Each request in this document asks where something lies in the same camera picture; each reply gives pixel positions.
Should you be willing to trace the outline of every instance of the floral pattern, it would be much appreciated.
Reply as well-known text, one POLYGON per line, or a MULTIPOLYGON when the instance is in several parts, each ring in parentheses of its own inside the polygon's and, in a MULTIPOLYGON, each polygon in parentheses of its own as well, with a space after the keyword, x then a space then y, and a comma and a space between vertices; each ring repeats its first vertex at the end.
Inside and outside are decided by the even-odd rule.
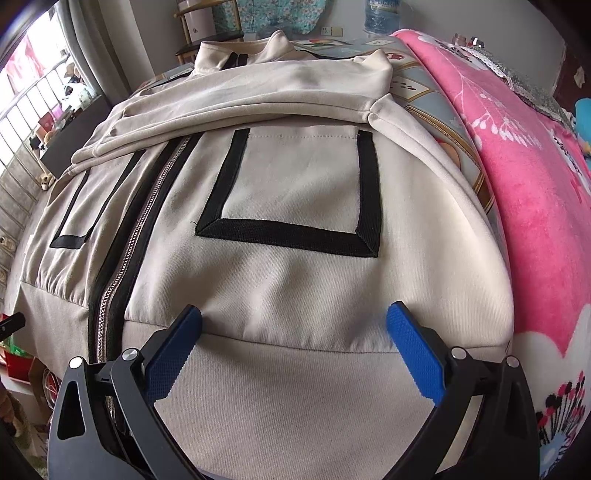
POLYGON ((544 478, 562 458, 576 436, 586 405, 585 375, 579 374, 575 384, 562 384, 546 398, 546 409, 536 412, 540 435, 540 478, 544 478))
MULTIPOLYGON (((245 33, 282 29, 285 34, 310 33, 326 8, 327 0, 238 0, 238 13, 245 33)), ((231 2, 213 7, 213 22, 217 32, 234 30, 231 2)))
MULTIPOLYGON (((422 42, 438 47, 438 53, 444 56, 448 61, 449 58, 446 57, 446 55, 451 53, 454 59, 460 60, 463 64, 470 66, 474 70, 488 70, 488 67, 484 63, 455 45, 444 43, 425 34, 419 35, 418 39, 422 42)), ((470 136, 474 140, 478 150, 482 147, 482 140, 478 133, 483 130, 489 130, 493 135, 498 135, 502 140, 516 142, 527 148, 542 148, 542 144, 535 135, 525 129, 517 119, 512 118, 509 109, 500 100, 465 75, 453 64, 453 62, 449 61, 449 65, 451 68, 454 68, 460 76, 462 84, 461 89, 450 100, 460 112, 460 117, 464 120, 464 123, 470 132, 470 136), (464 106, 465 94, 470 101, 473 101, 473 98, 475 98, 480 102, 482 107, 480 111, 482 113, 479 117, 466 117, 464 113, 467 111, 464 106)))

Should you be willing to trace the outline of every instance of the zipper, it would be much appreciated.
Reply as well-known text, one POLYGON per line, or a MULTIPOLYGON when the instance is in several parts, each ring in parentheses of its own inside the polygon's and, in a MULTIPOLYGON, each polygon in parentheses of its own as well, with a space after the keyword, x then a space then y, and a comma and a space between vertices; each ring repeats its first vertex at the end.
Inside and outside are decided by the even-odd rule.
POLYGON ((127 272, 127 268, 129 265, 129 260, 134 252, 135 246, 137 244, 139 233, 142 231, 144 227, 145 221, 154 205, 154 201, 156 200, 158 193, 160 192, 160 188, 162 187, 162 183, 164 179, 170 172, 170 169, 177 161, 180 154, 183 150, 187 147, 187 143, 189 143, 191 137, 184 137, 178 147, 176 148, 174 154, 168 159, 168 161, 164 164, 163 169, 160 171, 154 186, 150 192, 150 196, 148 197, 145 205, 142 209, 142 212, 135 222, 135 226, 133 231, 131 232, 131 236, 127 242, 127 245, 124 250, 124 255, 119 265, 119 268, 116 274, 113 276, 113 279, 103 292, 100 303, 99 303, 99 311, 98 317, 96 322, 96 358, 99 363, 103 363, 107 361, 107 351, 106 351, 106 331, 108 327, 107 323, 107 314, 109 310, 109 306, 111 305, 111 300, 113 299, 113 295, 115 294, 117 288, 119 287, 121 280, 124 274, 127 272))

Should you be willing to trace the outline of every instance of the pocket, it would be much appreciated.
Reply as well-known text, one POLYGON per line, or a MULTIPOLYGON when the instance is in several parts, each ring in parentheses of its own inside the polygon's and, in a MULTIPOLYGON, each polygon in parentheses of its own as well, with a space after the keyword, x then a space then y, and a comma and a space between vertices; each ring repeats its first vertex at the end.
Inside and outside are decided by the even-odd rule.
POLYGON ((195 235, 377 257, 372 134, 355 127, 236 130, 195 235))
POLYGON ((128 206, 162 145, 92 167, 71 179, 44 209, 22 279, 85 306, 128 206))
POLYGON ((50 248, 79 249, 100 221, 115 192, 135 168, 145 150, 89 168, 70 200, 50 248))

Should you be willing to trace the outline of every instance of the wall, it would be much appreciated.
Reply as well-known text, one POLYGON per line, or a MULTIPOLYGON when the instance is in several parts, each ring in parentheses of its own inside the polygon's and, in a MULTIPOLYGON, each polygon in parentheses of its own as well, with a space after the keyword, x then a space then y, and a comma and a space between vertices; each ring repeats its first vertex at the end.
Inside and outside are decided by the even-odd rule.
POLYGON ((155 74, 178 67, 174 55, 186 44, 176 0, 129 0, 155 74))
MULTIPOLYGON (((344 39, 364 37, 365 0, 332 0, 320 27, 343 27, 344 39)), ((405 0, 402 27, 442 40, 454 33, 481 38, 507 66, 551 91, 560 70, 564 41, 528 0, 405 0)))
POLYGON ((173 14, 176 0, 99 0, 113 47, 132 90, 178 66, 174 53, 185 45, 173 14))

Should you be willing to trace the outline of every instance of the black trim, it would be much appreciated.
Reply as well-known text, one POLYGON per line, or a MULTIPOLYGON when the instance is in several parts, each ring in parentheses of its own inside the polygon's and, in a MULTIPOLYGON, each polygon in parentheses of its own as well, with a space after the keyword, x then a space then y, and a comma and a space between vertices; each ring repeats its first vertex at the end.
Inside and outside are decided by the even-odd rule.
POLYGON ((230 56, 224 63, 222 70, 232 69, 234 67, 243 67, 246 65, 246 61, 248 60, 248 55, 246 53, 241 53, 238 55, 235 51, 230 53, 230 56))
POLYGON ((92 235, 92 231, 95 229, 96 224, 99 222, 100 217, 103 215, 103 212, 107 208, 107 204, 111 200, 111 197, 115 194, 115 192, 119 189, 119 187, 121 187, 121 184, 129 176, 131 171, 135 168, 135 166, 139 162, 139 159, 142 157, 142 155, 144 153, 145 153, 145 150, 138 150, 137 152, 135 152, 133 154, 133 156, 129 160, 128 164, 125 166, 123 173, 121 174, 121 176, 119 176, 119 180, 117 180, 117 183, 115 184, 115 186, 113 187, 113 189, 109 193, 109 196, 104 201, 102 207, 100 208, 99 214, 97 215, 95 222, 88 229, 86 234, 82 235, 82 236, 62 235, 61 231, 63 230, 64 226, 66 225, 68 217, 70 216, 70 212, 72 211, 72 208, 74 207, 74 204, 76 203, 76 200, 78 199, 78 195, 80 194, 80 191, 82 190, 82 188, 84 187, 84 185, 86 184, 86 182, 88 180, 88 177, 90 176, 91 168, 86 170, 86 172, 84 173, 84 177, 82 177, 82 181, 80 182, 80 185, 78 185, 78 188, 77 188, 74 196, 72 197, 70 204, 68 205, 68 209, 66 210, 66 214, 64 215, 64 218, 61 221, 59 228, 57 229, 56 235, 53 238, 52 242, 49 244, 49 247, 50 248, 68 248, 71 250, 80 249, 82 247, 82 245, 84 245, 86 243, 86 241, 92 235))
POLYGON ((221 218, 238 177, 250 129, 236 130, 216 183, 195 227, 195 235, 278 247, 299 248, 348 257, 377 257, 382 228, 378 159, 372 134, 357 136, 359 220, 355 233, 335 232, 271 220, 221 218))
POLYGON ((150 85, 145 90, 142 90, 142 92, 147 92, 148 90, 151 90, 152 88, 161 87, 162 85, 167 85, 170 82, 173 82, 175 80, 179 80, 179 79, 183 79, 185 77, 188 77, 189 75, 191 75, 191 72, 192 72, 192 70, 189 70, 188 72, 181 73, 180 75, 173 76, 173 77, 171 77, 169 79, 162 79, 162 80, 159 80, 157 82, 154 82, 153 85, 150 85))
POLYGON ((115 273, 115 269, 119 264, 119 260, 121 259, 121 255, 125 249, 125 245, 129 240, 129 236, 133 231, 135 222, 142 211, 144 203, 148 198, 150 191, 152 190, 152 186, 154 186, 160 171, 163 169, 168 159, 173 155, 174 151, 178 147, 181 138, 182 137, 173 138, 168 142, 156 159, 156 162, 154 162, 154 165, 150 168, 148 174, 145 176, 145 179, 139 186, 139 189, 137 192, 135 192, 134 198, 131 200, 129 207, 125 212, 125 216, 123 217, 119 229, 115 234, 105 260, 100 266, 99 272, 97 273, 96 280, 92 286, 92 290, 90 291, 90 300, 88 305, 88 358, 90 363, 97 362, 96 329, 100 298, 103 294, 103 291, 107 287, 109 280, 111 280, 111 277, 115 273))
POLYGON ((232 69, 236 66, 236 62, 238 61, 238 54, 233 51, 230 53, 230 56, 226 60, 226 63, 223 65, 222 70, 232 69))
POLYGON ((119 283, 117 291, 113 295, 106 319, 108 326, 106 335, 107 360, 114 360, 121 354, 125 309, 129 303, 129 298, 131 297, 135 281, 137 280, 139 269, 144 261, 148 243, 152 236, 152 231, 154 230, 154 225, 178 174, 183 169, 189 155, 193 152, 202 136, 202 132, 191 136, 187 145, 175 160, 173 166, 167 173, 166 178, 163 180, 158 195, 152 204, 152 208, 150 209, 144 222, 144 226, 142 227, 142 231, 135 244, 134 252, 129 260, 127 270, 119 283))

